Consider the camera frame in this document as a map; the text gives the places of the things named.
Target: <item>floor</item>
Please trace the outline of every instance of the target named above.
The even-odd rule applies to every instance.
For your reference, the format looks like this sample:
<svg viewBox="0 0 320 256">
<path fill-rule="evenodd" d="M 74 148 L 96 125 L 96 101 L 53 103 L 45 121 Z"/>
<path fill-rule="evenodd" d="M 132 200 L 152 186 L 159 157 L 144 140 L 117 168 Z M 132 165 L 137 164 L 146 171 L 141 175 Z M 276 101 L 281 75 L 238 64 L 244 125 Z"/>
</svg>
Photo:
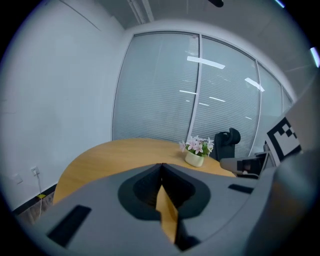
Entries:
<svg viewBox="0 0 320 256">
<path fill-rule="evenodd" d="M 52 206 L 54 194 L 55 192 L 52 192 L 42 199 L 41 214 Z M 18 218 L 27 224 L 33 225 L 40 216 L 40 205 L 41 202 L 38 201 L 33 206 L 20 213 Z"/>
</svg>

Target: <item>tabletop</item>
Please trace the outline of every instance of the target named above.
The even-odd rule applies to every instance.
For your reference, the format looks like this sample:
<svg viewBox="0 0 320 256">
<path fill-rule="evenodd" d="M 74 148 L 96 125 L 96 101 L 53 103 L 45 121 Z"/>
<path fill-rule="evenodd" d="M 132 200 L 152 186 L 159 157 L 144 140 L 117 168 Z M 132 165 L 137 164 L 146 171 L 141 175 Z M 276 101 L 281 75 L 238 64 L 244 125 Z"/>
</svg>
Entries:
<svg viewBox="0 0 320 256">
<path fill-rule="evenodd" d="M 206 157 L 201 167 L 194 167 L 185 162 L 185 154 L 177 143 L 150 138 L 113 140 L 97 145 L 80 154 L 64 170 L 56 185 L 53 203 L 56 204 L 91 181 L 158 163 L 234 177 L 232 172 L 222 169 L 220 163 L 211 157 Z M 163 231 L 173 242 L 178 215 L 163 187 L 157 196 L 156 209 L 161 213 Z"/>
</svg>

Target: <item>black pad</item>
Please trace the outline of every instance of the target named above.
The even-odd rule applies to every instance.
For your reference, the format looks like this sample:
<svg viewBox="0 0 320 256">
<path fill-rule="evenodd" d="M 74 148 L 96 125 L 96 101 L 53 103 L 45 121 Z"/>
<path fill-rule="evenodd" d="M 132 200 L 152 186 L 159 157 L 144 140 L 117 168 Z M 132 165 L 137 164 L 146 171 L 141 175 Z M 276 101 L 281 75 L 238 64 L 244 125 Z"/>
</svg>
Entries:
<svg viewBox="0 0 320 256">
<path fill-rule="evenodd" d="M 118 199 L 135 218 L 160 220 L 156 204 L 161 185 L 178 210 L 180 219 L 198 216 L 210 200 L 207 185 L 165 163 L 158 163 L 123 182 Z"/>
</svg>

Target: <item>glass wall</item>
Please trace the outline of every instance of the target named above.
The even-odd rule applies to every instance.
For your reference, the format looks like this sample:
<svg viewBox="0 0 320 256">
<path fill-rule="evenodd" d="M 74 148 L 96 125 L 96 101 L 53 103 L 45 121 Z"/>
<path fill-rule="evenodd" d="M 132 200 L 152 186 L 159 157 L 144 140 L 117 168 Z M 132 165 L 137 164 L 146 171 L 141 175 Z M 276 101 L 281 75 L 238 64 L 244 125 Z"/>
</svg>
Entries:
<svg viewBox="0 0 320 256">
<path fill-rule="evenodd" d="M 235 128 L 241 135 L 239 144 L 235 145 L 235 156 L 246 157 L 259 115 L 256 62 L 211 39 L 203 38 L 202 45 L 204 61 L 192 135 L 213 139 L 215 134 Z"/>
<path fill-rule="evenodd" d="M 118 81 L 112 138 L 182 141 L 192 115 L 199 37 L 178 33 L 135 36 Z"/>
<path fill-rule="evenodd" d="M 282 114 L 281 84 L 260 64 L 258 65 L 261 85 L 260 120 L 251 155 L 264 151 L 267 132 Z"/>
<path fill-rule="evenodd" d="M 234 47 L 196 34 L 141 34 L 122 65 L 112 139 L 214 139 L 235 128 L 235 156 L 246 157 L 263 151 L 266 132 L 291 105 L 282 85 Z"/>
</svg>

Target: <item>white wall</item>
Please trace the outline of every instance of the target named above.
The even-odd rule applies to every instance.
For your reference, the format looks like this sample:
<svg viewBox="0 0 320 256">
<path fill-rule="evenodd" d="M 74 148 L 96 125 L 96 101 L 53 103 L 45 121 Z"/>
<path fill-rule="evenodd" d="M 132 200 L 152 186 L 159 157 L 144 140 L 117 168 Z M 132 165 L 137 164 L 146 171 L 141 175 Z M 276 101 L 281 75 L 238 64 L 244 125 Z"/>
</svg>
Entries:
<svg viewBox="0 0 320 256">
<path fill-rule="evenodd" d="M 30 168 L 45 190 L 79 154 L 111 140 L 124 30 L 95 1 L 66 2 L 98 29 L 59 0 L 43 2 L 1 63 L 0 174 L 11 209 L 39 193 Z"/>
<path fill-rule="evenodd" d="M 192 33 L 201 33 L 203 35 L 228 42 L 255 57 L 266 68 L 268 68 L 270 72 L 272 72 L 272 74 L 280 81 L 280 83 L 282 83 L 290 97 L 294 101 L 297 99 L 295 91 L 293 90 L 289 80 L 273 60 L 271 60 L 261 50 L 259 50 L 253 44 L 241 38 L 240 36 L 221 27 L 205 22 L 192 21 L 187 19 L 162 19 L 129 28 L 124 32 L 123 38 L 121 39 L 120 48 L 122 50 L 121 53 L 119 53 L 119 58 L 124 58 L 128 45 L 130 44 L 130 41 L 134 34 L 152 31 L 185 31 Z"/>
</svg>

